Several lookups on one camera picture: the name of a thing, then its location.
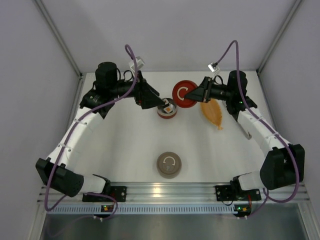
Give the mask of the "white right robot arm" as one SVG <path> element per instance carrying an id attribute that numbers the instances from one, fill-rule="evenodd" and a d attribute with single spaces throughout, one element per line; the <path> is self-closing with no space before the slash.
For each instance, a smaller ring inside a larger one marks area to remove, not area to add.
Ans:
<path id="1" fill-rule="evenodd" d="M 205 105 L 212 99 L 224 101 L 227 112 L 253 138 L 264 155 L 259 170 L 236 176 L 234 181 L 243 191 L 262 188 L 265 193 L 294 185 L 289 197 L 273 199 L 276 203 L 287 203 L 296 196 L 304 179 L 305 150 L 300 144 L 283 138 L 266 121 L 257 104 L 247 95 L 247 84 L 246 73 L 233 70 L 227 83 L 217 83 L 215 77 L 206 76 L 200 85 L 193 84 L 182 98 Z"/>

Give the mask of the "sushi roll orange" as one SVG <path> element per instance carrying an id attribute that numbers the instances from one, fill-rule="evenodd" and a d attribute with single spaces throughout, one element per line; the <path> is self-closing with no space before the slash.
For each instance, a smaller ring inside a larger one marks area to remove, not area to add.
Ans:
<path id="1" fill-rule="evenodd" d="M 167 106 L 163 109 L 163 111 L 166 113 L 166 114 L 170 114 L 172 113 L 174 110 L 170 107 L 170 106 Z"/>

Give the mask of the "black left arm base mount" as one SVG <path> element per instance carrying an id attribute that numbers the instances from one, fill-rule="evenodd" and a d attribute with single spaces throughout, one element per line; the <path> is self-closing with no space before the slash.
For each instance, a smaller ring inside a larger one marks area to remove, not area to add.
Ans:
<path id="1" fill-rule="evenodd" d="M 127 197 L 127 187 L 126 186 L 111 186 L 108 193 L 102 193 L 103 195 L 108 195 L 109 197 L 115 199 L 117 202 L 123 203 L 126 202 Z M 95 196 L 89 194 L 82 195 L 82 202 L 84 203 L 102 203 L 102 202 L 112 202 L 112 199 Z"/>

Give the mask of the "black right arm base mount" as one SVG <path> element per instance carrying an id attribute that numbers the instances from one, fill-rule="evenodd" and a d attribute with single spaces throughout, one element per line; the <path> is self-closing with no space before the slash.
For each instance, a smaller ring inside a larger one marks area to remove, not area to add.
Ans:
<path id="1" fill-rule="evenodd" d="M 231 201 L 260 201 L 262 199 L 259 189 L 242 190 L 239 187 L 227 185 L 216 185 L 216 200 L 218 202 Z"/>

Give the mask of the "red band metal container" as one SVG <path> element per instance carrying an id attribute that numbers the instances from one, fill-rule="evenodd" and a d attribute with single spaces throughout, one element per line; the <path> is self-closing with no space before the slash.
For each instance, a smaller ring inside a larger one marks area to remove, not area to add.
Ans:
<path id="1" fill-rule="evenodd" d="M 178 106 L 172 98 L 163 98 L 163 105 L 157 107 L 157 114 L 163 119 L 171 119 L 178 112 Z"/>

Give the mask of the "brown round lid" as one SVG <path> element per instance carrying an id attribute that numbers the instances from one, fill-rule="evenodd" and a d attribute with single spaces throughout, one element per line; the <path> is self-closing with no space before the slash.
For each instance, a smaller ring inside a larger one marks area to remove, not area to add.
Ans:
<path id="1" fill-rule="evenodd" d="M 182 169 L 181 158 L 174 152 L 162 153 L 156 161 L 157 171 L 178 172 Z"/>

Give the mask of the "red round lid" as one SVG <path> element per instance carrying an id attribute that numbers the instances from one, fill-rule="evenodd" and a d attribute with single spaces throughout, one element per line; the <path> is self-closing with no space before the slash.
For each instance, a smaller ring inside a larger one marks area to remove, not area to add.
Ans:
<path id="1" fill-rule="evenodd" d="M 185 95 L 197 88 L 197 85 L 190 80 L 179 81 L 172 90 L 172 99 L 180 108 L 191 108 L 197 102 L 187 99 Z"/>

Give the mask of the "metal tongs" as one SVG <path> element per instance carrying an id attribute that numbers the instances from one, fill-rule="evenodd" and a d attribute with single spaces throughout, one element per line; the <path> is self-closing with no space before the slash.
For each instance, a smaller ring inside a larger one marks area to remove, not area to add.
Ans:
<path id="1" fill-rule="evenodd" d="M 244 136 L 245 136 L 248 140 L 250 140 L 250 139 L 252 138 L 251 134 L 250 134 L 239 122 L 238 122 L 237 124 L 238 124 L 238 126 L 240 127 L 240 129 L 241 129 L 242 133 L 244 134 Z"/>

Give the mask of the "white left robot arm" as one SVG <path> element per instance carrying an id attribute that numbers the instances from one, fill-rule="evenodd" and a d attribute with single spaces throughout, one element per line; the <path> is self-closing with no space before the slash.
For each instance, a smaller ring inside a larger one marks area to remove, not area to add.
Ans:
<path id="1" fill-rule="evenodd" d="M 140 58 L 131 61 L 132 81 L 118 78 L 118 68 L 113 62 L 102 62 L 95 71 L 91 89 L 82 97 L 76 116 L 64 137 L 46 159 L 36 162 L 36 170 L 42 182 L 50 189 L 68 197 L 79 193 L 105 194 L 110 182 L 105 177 L 93 174 L 85 177 L 75 172 L 81 151 L 94 129 L 106 118 L 110 109 L 119 100 L 133 98 L 142 109 L 164 105 L 152 86 L 143 78 Z"/>

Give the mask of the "beige band metal container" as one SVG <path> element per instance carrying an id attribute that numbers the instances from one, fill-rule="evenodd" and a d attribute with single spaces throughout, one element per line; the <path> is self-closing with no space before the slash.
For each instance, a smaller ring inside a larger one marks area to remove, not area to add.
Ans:
<path id="1" fill-rule="evenodd" d="M 177 177 L 180 174 L 180 171 L 175 171 L 175 172 L 167 172 L 167 171 L 158 171 L 159 175 L 165 179 L 173 179 Z"/>

